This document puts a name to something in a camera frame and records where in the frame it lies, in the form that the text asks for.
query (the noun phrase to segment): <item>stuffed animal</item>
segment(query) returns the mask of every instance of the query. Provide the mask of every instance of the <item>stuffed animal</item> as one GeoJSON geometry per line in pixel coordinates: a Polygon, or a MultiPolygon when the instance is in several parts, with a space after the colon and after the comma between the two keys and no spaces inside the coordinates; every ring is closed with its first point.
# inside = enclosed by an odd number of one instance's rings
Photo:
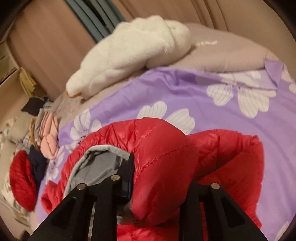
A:
{"type": "Polygon", "coordinates": [[[69,97],[89,99],[101,90],[147,67],[169,65],[191,48],[189,29],[160,16],[122,22],[96,44],[66,84],[69,97]]]}

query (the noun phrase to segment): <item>silver screw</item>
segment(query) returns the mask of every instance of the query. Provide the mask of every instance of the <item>silver screw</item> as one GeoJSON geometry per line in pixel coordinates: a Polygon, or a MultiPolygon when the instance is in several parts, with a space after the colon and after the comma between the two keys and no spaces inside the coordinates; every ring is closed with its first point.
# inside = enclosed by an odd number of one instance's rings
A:
{"type": "Polygon", "coordinates": [[[86,188],[86,185],[84,183],[80,183],[80,184],[77,185],[78,190],[83,190],[85,188],[86,188]]]}
{"type": "Polygon", "coordinates": [[[119,180],[119,179],[120,179],[120,176],[119,176],[119,175],[116,175],[116,174],[115,174],[115,175],[112,175],[112,176],[111,176],[111,180],[112,180],[112,181],[117,181],[117,180],[119,180]]]}
{"type": "Polygon", "coordinates": [[[213,189],[219,189],[220,188],[220,185],[218,184],[218,183],[212,183],[211,184],[211,187],[213,188],[213,189]]]}

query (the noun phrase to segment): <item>purple bed sheet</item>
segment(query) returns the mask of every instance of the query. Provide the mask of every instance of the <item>purple bed sheet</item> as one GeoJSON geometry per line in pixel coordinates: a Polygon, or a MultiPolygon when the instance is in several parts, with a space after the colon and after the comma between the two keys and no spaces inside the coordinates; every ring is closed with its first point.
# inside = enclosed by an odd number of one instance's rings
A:
{"type": "Polygon", "coordinates": [[[40,186],[37,222],[47,216],[40,202],[46,183],[58,182],[67,156],[85,136],[112,122],[154,117],[185,134],[228,129],[257,135],[265,166],[256,213],[268,240],[278,240],[296,213],[295,103],[296,84],[279,61],[229,74],[152,69],[59,130],[58,156],[40,186]]]}

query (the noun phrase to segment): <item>white flower print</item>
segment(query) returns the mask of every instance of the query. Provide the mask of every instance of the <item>white flower print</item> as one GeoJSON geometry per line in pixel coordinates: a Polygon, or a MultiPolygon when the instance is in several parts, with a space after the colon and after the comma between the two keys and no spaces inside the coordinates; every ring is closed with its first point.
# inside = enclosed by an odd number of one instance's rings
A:
{"type": "Polygon", "coordinates": [[[283,236],[284,232],[287,230],[288,227],[289,227],[289,222],[285,222],[285,224],[282,226],[282,228],[277,233],[274,241],[278,241],[281,238],[281,236],[283,236]]]}
{"type": "MultiPolygon", "coordinates": [[[[140,110],[137,119],[152,117],[162,119],[168,107],[165,102],[157,101],[152,107],[145,105],[140,110]]],[[[187,108],[179,109],[165,119],[168,123],[177,127],[184,134],[188,135],[195,127],[195,120],[190,116],[187,108]]]]}
{"type": "Polygon", "coordinates": [[[64,159],[64,154],[65,154],[64,146],[61,146],[57,153],[57,157],[49,161],[47,171],[46,171],[46,183],[48,183],[48,181],[51,181],[57,178],[59,174],[58,167],[60,166],[60,164],[64,159]]]}
{"type": "Polygon", "coordinates": [[[65,145],[69,153],[79,145],[79,143],[90,133],[95,132],[102,128],[102,124],[99,120],[94,120],[91,128],[91,113],[89,109],[86,109],[80,116],[74,119],[74,127],[71,128],[70,137],[73,140],[71,144],[65,145]]]}
{"type": "Polygon", "coordinates": [[[296,94],[296,83],[295,81],[292,79],[291,75],[288,72],[287,66],[285,65],[283,72],[281,74],[281,78],[282,80],[291,83],[289,86],[289,90],[293,93],[296,94]]]}
{"type": "Polygon", "coordinates": [[[210,85],[206,93],[213,98],[215,105],[224,106],[234,96],[234,90],[237,90],[237,100],[241,112],[249,118],[254,118],[258,111],[267,112],[269,109],[269,98],[275,97],[276,92],[270,90],[260,90],[259,85],[250,78],[260,79],[259,71],[249,71],[235,74],[219,74],[223,77],[224,84],[210,85]],[[248,87],[240,86],[238,82],[246,84],[248,87]]]}

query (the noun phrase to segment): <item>red jacket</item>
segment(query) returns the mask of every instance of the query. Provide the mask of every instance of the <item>red jacket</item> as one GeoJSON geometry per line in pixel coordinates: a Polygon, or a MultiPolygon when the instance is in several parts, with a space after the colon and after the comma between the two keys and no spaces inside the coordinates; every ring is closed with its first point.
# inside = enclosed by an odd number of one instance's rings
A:
{"type": "MultiPolygon", "coordinates": [[[[58,184],[49,182],[41,202],[50,213],[62,200],[75,163],[94,145],[109,144],[135,155],[132,212],[141,226],[171,218],[190,182],[219,183],[261,227],[255,210],[263,177],[263,147],[257,136],[211,130],[186,136],[161,119],[110,124],[89,134],[68,156],[58,184]]],[[[177,240],[175,226],[138,229],[118,226],[120,240],[177,240]]]]}

